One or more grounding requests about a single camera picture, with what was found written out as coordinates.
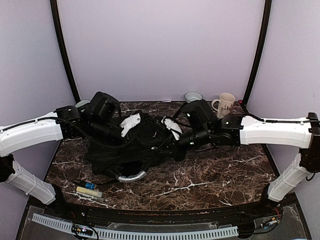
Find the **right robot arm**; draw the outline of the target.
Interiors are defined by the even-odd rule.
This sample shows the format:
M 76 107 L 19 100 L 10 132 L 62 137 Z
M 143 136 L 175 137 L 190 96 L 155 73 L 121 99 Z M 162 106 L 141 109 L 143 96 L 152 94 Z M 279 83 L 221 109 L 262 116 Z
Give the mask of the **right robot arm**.
M 292 163 L 283 173 L 265 187 L 263 197 L 255 205 L 255 213 L 266 217 L 275 203 L 301 181 L 320 171 L 320 123 L 318 116 L 310 112 L 307 117 L 296 119 L 259 118 L 252 114 L 227 115 L 216 122 L 192 124 L 192 130 L 183 133 L 172 119 L 162 120 L 165 128 L 173 134 L 172 146 L 186 152 L 207 144 L 214 146 L 239 146 L 271 144 L 293 146 L 299 149 Z

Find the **black student bag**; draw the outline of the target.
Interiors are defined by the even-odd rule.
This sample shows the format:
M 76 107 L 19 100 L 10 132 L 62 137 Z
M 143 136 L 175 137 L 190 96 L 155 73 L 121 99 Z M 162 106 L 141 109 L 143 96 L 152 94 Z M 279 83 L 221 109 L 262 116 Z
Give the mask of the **black student bag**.
M 177 121 L 177 118 L 181 112 L 182 111 L 179 109 L 174 115 L 165 117 L 171 117 L 179 124 L 179 126 L 181 126 L 182 123 Z M 108 123 L 114 127 L 119 127 L 120 118 L 129 116 L 113 116 L 108 122 L 99 120 L 92 116 L 89 103 L 84 106 L 81 115 L 83 118 L 83 123 L 97 121 L 98 125 Z M 114 178 L 119 182 L 135 182 L 142 179 L 150 167 L 158 166 L 162 159 L 157 159 L 155 157 L 155 132 L 157 129 L 155 124 L 155 116 L 149 115 L 147 123 L 128 148 L 121 149 L 120 151 L 116 152 L 108 152 L 105 156 L 105 162 L 94 164 L 95 159 L 90 157 L 88 154 L 90 147 L 90 140 L 88 139 L 87 152 L 84 154 L 84 159 L 91 164 L 92 173 L 95 175 L 105 175 Z

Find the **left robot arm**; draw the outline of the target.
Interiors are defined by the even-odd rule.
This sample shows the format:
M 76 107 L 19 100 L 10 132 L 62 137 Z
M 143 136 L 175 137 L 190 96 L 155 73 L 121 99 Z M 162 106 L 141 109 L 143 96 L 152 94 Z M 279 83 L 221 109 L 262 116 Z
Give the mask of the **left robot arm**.
M 129 147 L 136 139 L 132 129 L 143 124 L 144 114 L 137 111 L 125 118 L 120 117 L 118 127 L 107 122 L 81 123 L 82 114 L 73 106 L 56 109 L 41 117 L 0 128 L 0 181 L 12 185 L 26 195 L 31 195 L 50 206 L 60 218 L 71 213 L 61 189 L 46 183 L 25 170 L 13 157 L 13 153 L 38 144 L 84 137 L 90 140 L 88 154 L 94 164 L 104 163 L 108 152 Z

